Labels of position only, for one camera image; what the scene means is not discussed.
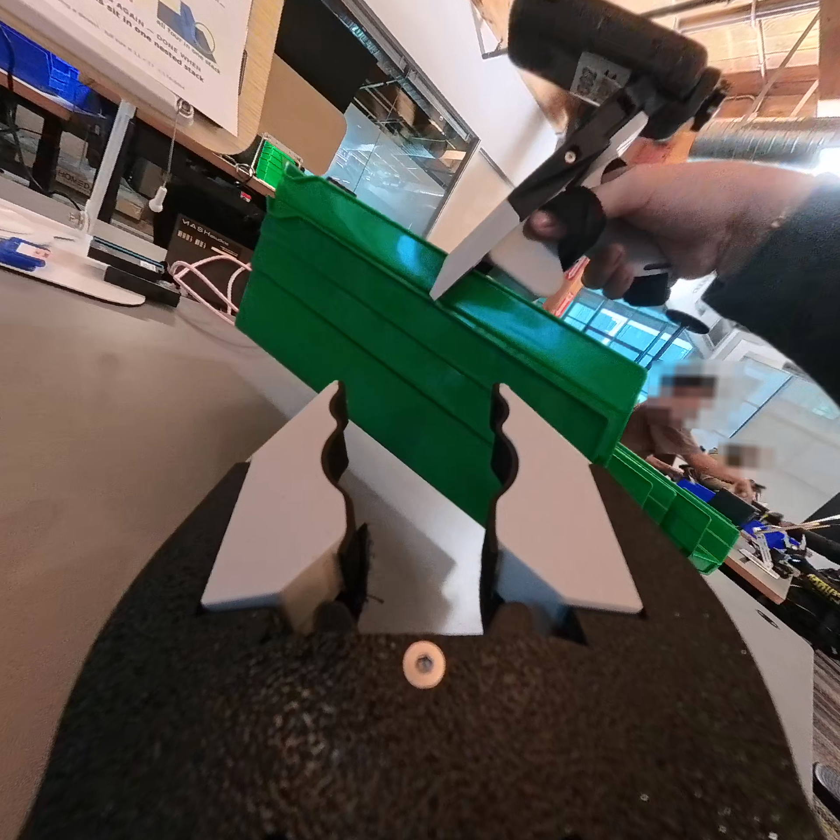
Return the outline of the small green shelf bin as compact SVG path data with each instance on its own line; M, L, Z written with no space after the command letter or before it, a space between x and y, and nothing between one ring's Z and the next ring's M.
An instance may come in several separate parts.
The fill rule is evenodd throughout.
M282 182L286 169L298 163L272 142L263 139L255 163L255 179L273 190Z

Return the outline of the silver air duct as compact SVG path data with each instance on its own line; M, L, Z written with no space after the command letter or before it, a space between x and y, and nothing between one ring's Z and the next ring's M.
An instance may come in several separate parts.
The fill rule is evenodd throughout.
M838 131L838 117L716 120L698 132L688 158L808 167Z

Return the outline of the clear acrylic holder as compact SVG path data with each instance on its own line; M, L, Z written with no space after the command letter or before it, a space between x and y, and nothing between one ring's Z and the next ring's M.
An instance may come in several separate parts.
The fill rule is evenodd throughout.
M297 162L297 167L295 167L295 166L293 166L293 167L297 168L297 169L298 169L298 170L300 170L301 172L304 172L304 171L305 171L305 166L304 166L304 164L303 164L303 162L302 162L302 159L301 159L301 157L300 157L299 155L297 155L297 154L295 154L294 152L292 152L291 150L289 150L289 149L288 149L288 147L286 147L285 145L283 145L283 143L279 142L279 141L278 141L276 138L274 138L273 136L266 135L266 134L262 134L262 135L260 135L260 136L258 137L258 140L259 140L259 145L258 145L258 148L257 148L257 153L256 153L256 156L255 156L254 165L253 165L253 169L254 169L254 176L255 176L256 158L257 158L257 156L258 156L258 154L259 154L259 147L260 147L260 145L261 145L261 143L262 143L262 140L263 140L263 139L268 140L269 142L272 142L275 146L277 146L278 148L280 148L281 150L283 150L284 152L286 152L286 153L287 153L287 154L288 154L291 158L293 158L293 159Z

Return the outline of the white instruction poster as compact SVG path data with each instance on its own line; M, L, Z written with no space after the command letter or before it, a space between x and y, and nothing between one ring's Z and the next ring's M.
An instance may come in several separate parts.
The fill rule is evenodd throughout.
M228 132L238 129L238 87L250 1L35 2L87 42L122 57Z

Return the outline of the wooden edged table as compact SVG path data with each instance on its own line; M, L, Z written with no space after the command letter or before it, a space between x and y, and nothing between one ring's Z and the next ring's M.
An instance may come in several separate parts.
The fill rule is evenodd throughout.
M740 549L728 553L719 571L757 600L780 606L788 599L791 580L768 572Z

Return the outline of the small blue white device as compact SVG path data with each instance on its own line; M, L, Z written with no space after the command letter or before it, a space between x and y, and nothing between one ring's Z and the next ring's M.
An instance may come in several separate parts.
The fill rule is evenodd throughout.
M18 237L1 239L1 265L23 272L45 268L51 250Z

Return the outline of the flat black device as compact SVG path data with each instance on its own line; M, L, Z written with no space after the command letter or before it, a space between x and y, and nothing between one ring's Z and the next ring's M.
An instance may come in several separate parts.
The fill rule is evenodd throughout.
M115 287L131 291L149 302L168 308L177 308L181 301L181 295L178 291L115 266L106 267L103 279Z

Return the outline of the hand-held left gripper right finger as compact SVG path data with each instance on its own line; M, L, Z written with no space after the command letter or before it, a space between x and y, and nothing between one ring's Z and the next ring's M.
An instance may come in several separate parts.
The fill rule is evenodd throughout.
M499 489L480 558L484 633L508 622L557 635L575 611L643 616L592 462L506 384L493 386L490 429Z

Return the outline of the brown rounded board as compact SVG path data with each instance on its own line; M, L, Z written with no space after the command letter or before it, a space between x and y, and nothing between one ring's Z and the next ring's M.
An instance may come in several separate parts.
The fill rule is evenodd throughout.
M347 133L347 122L315 87L273 56L259 133L299 155L310 173L324 176Z

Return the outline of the person's right hand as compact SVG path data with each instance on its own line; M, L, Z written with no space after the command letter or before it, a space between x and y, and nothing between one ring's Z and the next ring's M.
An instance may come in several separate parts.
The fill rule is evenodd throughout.
M593 192L608 220L654 240L680 280L743 267L770 235L822 186L815 175L744 161L639 164Z

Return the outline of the white tray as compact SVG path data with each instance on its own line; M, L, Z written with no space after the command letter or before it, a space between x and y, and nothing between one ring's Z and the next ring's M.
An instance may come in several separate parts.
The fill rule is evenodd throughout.
M18 237L51 250L45 268L23 272L1 265L3 270L121 307L137 308L146 302L142 296L103 279L107 265L88 256L89 235L4 199L1 208L2 238Z

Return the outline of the wooden post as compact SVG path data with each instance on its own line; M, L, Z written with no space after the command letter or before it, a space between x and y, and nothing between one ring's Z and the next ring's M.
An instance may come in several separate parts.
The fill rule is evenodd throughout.
M542 304L543 310L555 318L563 316L566 309L571 305L583 287L583 276L589 262L588 257L581 257L571 268L564 272L560 288L551 296L546 297Z

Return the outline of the small black blue device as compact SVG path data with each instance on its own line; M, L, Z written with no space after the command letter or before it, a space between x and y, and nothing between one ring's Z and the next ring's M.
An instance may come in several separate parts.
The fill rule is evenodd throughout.
M167 271L167 265L164 261L161 262L145 255L137 254L129 249L122 248L119 245L109 243L97 237L91 239L88 256L103 264L126 271L132 270L139 273L140 270L146 270L155 275L162 275Z

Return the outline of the black flat panel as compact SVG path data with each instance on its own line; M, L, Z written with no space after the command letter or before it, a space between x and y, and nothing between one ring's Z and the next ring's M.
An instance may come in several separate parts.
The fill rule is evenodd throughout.
M285 1L275 54L345 113L376 68L366 46L321 1Z

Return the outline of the wooden ceiling beams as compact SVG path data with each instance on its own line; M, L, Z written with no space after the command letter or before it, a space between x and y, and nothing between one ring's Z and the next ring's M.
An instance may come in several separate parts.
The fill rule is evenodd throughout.
M702 44L729 95L717 119L838 116L838 2L615 1Z

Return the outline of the green plastic bin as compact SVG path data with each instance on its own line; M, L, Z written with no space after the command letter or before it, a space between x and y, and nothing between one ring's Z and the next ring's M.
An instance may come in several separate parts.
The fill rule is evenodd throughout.
M321 177L302 174L294 167L285 174L274 197L267 201L263 223L268 217L287 216L302 217L349 245L355 253L365 254L377 265L411 277L428 297L446 256L425 238L373 210L341 187ZM646 375L642 368L568 327L539 305L475 272L441 300L429 298L462 318L481 322L487 331L509 342L511 347L530 353L552 371L567 376L588 396L611 408L616 415L614 439L600 460L609 457L644 383Z
M689 556L682 554L692 562L700 574L709 575L717 571L721 564L723 564L728 553L732 550L739 538L739 529L729 519L721 515L717 509L712 507L710 503L698 499L689 492L686 493L689 494L689 499L699 501L702 508L710 511L711 522L697 550Z
M341 382L350 420L479 523L499 489L494 385L590 461L613 443L602 401L302 217L268 217L252 267L242 332L315 391Z
M689 556L697 550L711 524L709 510L620 444L606 468L680 552Z

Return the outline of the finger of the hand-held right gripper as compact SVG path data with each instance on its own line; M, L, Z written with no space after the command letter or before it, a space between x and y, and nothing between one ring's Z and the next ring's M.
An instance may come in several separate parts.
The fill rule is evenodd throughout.
M503 199L444 259L429 291L433 300L440 299L462 277L487 257L513 276L511 269L523 261L527 240L524 223L509 199Z

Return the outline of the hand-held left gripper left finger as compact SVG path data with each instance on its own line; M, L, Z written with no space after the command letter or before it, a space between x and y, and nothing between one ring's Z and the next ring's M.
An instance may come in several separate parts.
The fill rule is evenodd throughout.
M334 381L251 456L201 597L204 611L275 608L299 634L357 627L369 533L340 486L348 422L344 385Z

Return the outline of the black yellow bag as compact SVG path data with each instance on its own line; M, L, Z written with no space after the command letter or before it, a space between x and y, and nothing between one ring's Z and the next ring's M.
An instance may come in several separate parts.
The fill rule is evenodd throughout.
M814 635L838 635L839 594L805 560L789 560L791 582L785 598L787 611Z

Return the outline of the black electronics box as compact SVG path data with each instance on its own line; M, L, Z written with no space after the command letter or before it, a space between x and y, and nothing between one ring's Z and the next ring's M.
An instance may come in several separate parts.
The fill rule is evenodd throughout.
M171 275L182 270L182 284L207 304L233 317L250 279L253 249L236 235L223 233L195 217L174 217L166 239L166 263Z

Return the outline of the black round stand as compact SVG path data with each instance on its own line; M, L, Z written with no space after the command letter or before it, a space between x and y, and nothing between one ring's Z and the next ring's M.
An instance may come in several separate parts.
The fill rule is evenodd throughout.
M684 333L692 333L696 335L708 335L711 327L706 321L698 316L687 311L681 311L676 308L667 308L665 315L669 321L675 324L675 330L670 339L666 343L665 350L675 343Z

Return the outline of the glass partition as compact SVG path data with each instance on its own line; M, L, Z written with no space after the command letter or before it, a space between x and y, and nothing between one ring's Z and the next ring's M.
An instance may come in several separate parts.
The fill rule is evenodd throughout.
M373 65L344 111L327 177L418 235L429 235L478 147L475 132L400 50L358 30Z

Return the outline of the large window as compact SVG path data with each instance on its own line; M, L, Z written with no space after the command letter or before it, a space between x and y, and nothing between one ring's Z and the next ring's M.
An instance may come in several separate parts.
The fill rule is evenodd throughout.
M645 368L698 355L689 333L677 333L661 308L633 308L596 291L579 291L560 320Z

